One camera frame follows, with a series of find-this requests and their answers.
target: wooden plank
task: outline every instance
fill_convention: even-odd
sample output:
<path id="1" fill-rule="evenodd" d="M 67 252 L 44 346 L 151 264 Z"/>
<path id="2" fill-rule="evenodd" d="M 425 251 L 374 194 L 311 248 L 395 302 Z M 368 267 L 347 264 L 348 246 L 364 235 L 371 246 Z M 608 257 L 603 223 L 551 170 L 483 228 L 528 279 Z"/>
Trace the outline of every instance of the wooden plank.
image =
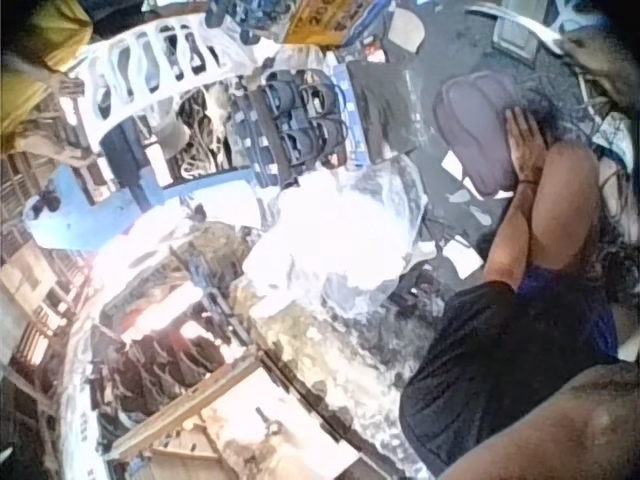
<path id="1" fill-rule="evenodd" d="M 116 440 L 111 451 L 103 458 L 105 460 L 127 460 L 132 455 L 136 455 L 167 433 L 179 428 L 185 420 L 198 415 L 202 409 L 260 367 L 257 348 L 248 348 L 233 363 L 223 365 L 144 423 Z"/>
<path id="2" fill-rule="evenodd" d="M 183 450 L 176 450 L 175 448 L 159 447 L 151 447 L 150 451 L 152 455 L 164 455 L 165 457 L 179 458 L 181 460 L 208 460 L 220 463 L 220 459 L 210 453 L 185 452 Z"/>

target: plastic bag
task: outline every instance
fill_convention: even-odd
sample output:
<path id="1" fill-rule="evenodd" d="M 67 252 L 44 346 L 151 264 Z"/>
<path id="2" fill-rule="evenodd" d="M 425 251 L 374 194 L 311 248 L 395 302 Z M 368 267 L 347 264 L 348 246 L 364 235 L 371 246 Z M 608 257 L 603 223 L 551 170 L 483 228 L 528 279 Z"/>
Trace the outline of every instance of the plastic bag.
<path id="1" fill-rule="evenodd" d="M 291 301 L 353 317 L 376 309 L 411 258 L 426 204 L 405 156 L 359 171 L 317 170 L 280 193 L 273 227 L 243 269 L 265 317 Z"/>

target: yellow cloth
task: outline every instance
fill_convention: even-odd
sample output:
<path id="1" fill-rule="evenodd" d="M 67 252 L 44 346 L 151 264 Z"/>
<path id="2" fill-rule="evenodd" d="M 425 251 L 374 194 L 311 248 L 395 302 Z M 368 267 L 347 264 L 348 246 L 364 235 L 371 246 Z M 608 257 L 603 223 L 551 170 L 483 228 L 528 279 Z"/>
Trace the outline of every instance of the yellow cloth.
<path id="1" fill-rule="evenodd" d="M 92 30 L 91 20 L 76 0 L 50 0 L 29 21 L 29 50 L 37 52 L 53 70 L 64 71 L 89 43 Z M 2 153 L 15 149 L 16 128 L 44 98 L 47 88 L 23 73 L 2 72 Z"/>

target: paper scrap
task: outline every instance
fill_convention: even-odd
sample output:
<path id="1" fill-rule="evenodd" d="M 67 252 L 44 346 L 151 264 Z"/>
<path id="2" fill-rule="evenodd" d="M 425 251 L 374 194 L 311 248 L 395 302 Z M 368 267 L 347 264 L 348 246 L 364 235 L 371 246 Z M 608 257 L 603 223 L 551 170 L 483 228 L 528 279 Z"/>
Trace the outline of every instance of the paper scrap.
<path id="1" fill-rule="evenodd" d="M 462 181 L 462 164 L 456 154 L 449 150 L 442 160 L 442 168 L 444 168 L 451 175 Z"/>
<path id="2" fill-rule="evenodd" d="M 453 263 L 458 276 L 464 280 L 484 263 L 480 255 L 471 247 L 465 247 L 462 237 L 456 235 L 442 250 L 442 253 Z"/>
<path id="3" fill-rule="evenodd" d="M 503 192 L 502 190 L 500 190 L 498 193 L 496 193 L 496 196 L 493 197 L 496 200 L 502 200 L 503 198 L 511 198 L 513 197 L 514 192 Z"/>
<path id="4" fill-rule="evenodd" d="M 469 194 L 468 190 L 465 190 L 463 188 L 461 190 L 458 190 L 453 195 L 447 194 L 447 198 L 449 199 L 449 201 L 451 203 L 464 203 L 464 202 L 468 202 L 469 200 L 471 200 L 471 195 Z"/>
<path id="5" fill-rule="evenodd" d="M 484 197 L 480 196 L 480 194 L 478 193 L 478 191 L 476 190 L 476 187 L 473 186 L 473 182 L 471 181 L 471 179 L 469 177 L 465 177 L 464 182 L 462 182 L 462 184 L 467 187 L 469 189 L 469 191 L 471 193 L 473 193 L 473 195 L 478 199 L 478 200 L 484 200 Z"/>
<path id="6" fill-rule="evenodd" d="M 478 219 L 478 221 L 481 224 L 483 224 L 485 227 L 488 227 L 489 225 L 491 225 L 491 217 L 486 213 L 484 213 L 482 210 L 480 210 L 478 207 L 474 207 L 473 205 L 471 205 L 469 207 L 469 210 L 471 210 L 471 213 L 473 213 L 475 217 Z"/>

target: person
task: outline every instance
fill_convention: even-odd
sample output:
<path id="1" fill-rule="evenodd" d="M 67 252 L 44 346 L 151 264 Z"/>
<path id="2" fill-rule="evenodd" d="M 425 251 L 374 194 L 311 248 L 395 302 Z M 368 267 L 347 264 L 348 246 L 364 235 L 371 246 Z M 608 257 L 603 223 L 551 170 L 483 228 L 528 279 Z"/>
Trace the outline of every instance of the person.
<path id="1" fill-rule="evenodd" d="M 596 158 L 547 148 L 519 108 L 506 125 L 518 186 L 484 283 L 447 301 L 402 392 L 402 430 L 447 480 L 640 478 L 640 373 L 616 358 L 611 310 L 584 275 Z"/>
<path id="2" fill-rule="evenodd" d="M 12 38 L 3 35 L 2 155 L 29 152 L 72 167 L 95 160 L 90 152 L 67 145 L 40 127 L 32 110 L 49 91 L 58 97 L 83 96 L 83 81 L 65 70 L 96 34 L 109 36 L 135 25 L 142 15 L 142 3 L 45 0 L 31 12 L 21 31 Z"/>

